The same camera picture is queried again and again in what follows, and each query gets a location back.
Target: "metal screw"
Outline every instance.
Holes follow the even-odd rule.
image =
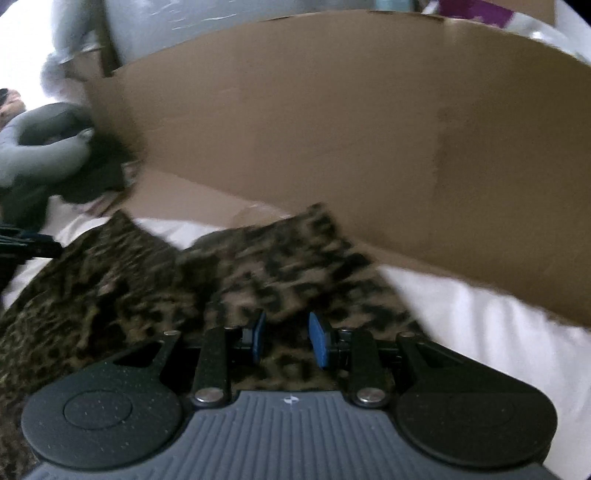
[[[223,399],[223,390],[218,387],[207,387],[197,390],[195,400],[201,403],[216,403]]]
[[[386,392],[380,388],[362,388],[357,392],[357,398],[365,405],[375,405],[384,401],[386,398]]]

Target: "black device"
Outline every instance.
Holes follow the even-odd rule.
[[[62,250],[62,246],[49,235],[0,224],[0,292],[11,281],[19,265],[34,257],[57,258]]]
[[[43,461],[27,480],[555,478],[550,400],[411,332],[380,341],[311,313],[317,363],[348,371],[347,390],[232,398],[229,368],[258,363],[264,322],[165,332],[44,387],[22,414]]]

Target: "leopard print fabric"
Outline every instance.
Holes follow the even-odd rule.
[[[44,385],[166,330],[187,337],[267,313],[257,369],[234,369],[234,390],[332,390],[307,339],[311,309],[336,327],[392,339],[419,330],[408,310],[321,205],[265,227],[212,233],[179,252],[116,213],[78,237],[0,318],[0,479],[35,465],[19,430]]]

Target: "white fabric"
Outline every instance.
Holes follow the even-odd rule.
[[[90,219],[53,200],[44,232],[64,245],[106,219]],[[190,222],[143,219],[146,230],[187,248],[219,228]],[[32,260],[5,292],[10,305],[46,265]],[[591,473],[591,334],[550,322],[541,309],[449,278],[393,267],[382,275],[396,287],[435,341],[543,391],[558,412],[558,431],[546,467],[564,480]]]

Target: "cardboard flap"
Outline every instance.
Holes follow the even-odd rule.
[[[346,11],[204,35],[116,79],[154,170],[292,212],[324,201],[365,242],[591,317],[577,60],[471,22]]]

